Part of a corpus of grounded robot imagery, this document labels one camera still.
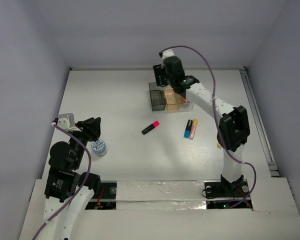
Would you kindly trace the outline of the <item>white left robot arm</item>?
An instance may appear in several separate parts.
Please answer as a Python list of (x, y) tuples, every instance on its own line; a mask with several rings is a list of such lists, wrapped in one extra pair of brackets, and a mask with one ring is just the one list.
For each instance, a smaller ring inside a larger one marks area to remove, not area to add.
[(92, 165), (87, 144), (100, 138), (101, 118), (75, 122), (73, 114), (66, 113), (51, 124), (70, 139), (59, 141), (50, 148), (43, 221), (34, 239), (69, 240), (88, 202), (101, 192), (99, 175), (89, 170), (81, 174), (76, 172), (84, 154), (88, 156), (88, 165)]

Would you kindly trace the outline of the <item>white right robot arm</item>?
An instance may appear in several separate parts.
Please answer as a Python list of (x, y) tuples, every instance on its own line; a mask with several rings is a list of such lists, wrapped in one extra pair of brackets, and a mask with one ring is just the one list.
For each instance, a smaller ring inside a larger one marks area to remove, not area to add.
[(223, 148), (223, 170), (220, 190), (232, 196), (243, 182), (242, 155), (250, 135), (248, 113), (243, 106), (233, 106), (213, 95), (192, 75), (186, 75), (182, 61), (175, 55), (162, 56), (162, 63), (154, 65), (158, 87), (172, 87), (173, 91), (199, 106), (216, 122), (217, 141)]

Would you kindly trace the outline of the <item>black pink highlighter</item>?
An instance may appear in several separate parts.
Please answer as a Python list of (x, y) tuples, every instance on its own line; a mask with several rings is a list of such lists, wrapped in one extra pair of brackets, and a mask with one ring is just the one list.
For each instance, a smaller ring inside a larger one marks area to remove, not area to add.
[(153, 129), (157, 128), (159, 125), (160, 125), (160, 122), (159, 121), (155, 121), (152, 124), (150, 124), (149, 126), (147, 126), (145, 129), (143, 129), (141, 131), (141, 133), (143, 135), (145, 135), (145, 134), (149, 133), (150, 131), (152, 131)]

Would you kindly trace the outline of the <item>orange pastel highlighter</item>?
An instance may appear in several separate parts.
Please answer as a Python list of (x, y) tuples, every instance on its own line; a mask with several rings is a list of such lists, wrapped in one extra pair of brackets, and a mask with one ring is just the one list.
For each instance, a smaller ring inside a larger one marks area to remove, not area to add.
[(194, 137), (195, 137), (195, 133), (196, 133), (196, 129), (197, 129), (197, 126), (198, 126), (198, 119), (194, 119), (192, 121), (192, 126), (191, 126), (191, 130), (190, 130), (190, 135), (189, 135), (189, 139), (190, 140), (193, 140)]

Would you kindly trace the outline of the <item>black blue highlighter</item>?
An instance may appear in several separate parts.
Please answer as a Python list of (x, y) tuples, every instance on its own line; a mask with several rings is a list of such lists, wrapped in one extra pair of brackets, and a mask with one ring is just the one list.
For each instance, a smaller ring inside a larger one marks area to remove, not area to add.
[(185, 131), (184, 131), (184, 135), (183, 135), (183, 137), (186, 138), (186, 139), (188, 139), (190, 137), (191, 129), (192, 129), (192, 124), (193, 124), (193, 120), (189, 119), (187, 121), (187, 125), (186, 125)]

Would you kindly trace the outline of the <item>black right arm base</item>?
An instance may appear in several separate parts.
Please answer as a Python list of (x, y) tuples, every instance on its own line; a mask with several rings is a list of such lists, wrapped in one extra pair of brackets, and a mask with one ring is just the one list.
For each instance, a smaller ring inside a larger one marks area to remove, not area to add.
[(208, 210), (218, 209), (252, 209), (248, 182), (243, 180), (234, 189), (229, 189), (222, 181), (208, 181), (204, 183), (201, 195), (207, 200)]

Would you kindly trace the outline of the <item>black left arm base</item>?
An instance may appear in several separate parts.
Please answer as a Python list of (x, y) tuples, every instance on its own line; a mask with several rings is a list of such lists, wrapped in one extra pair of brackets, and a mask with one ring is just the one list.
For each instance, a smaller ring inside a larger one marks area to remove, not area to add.
[(115, 210), (117, 208), (117, 182), (102, 181), (99, 193), (88, 202), (85, 210)]

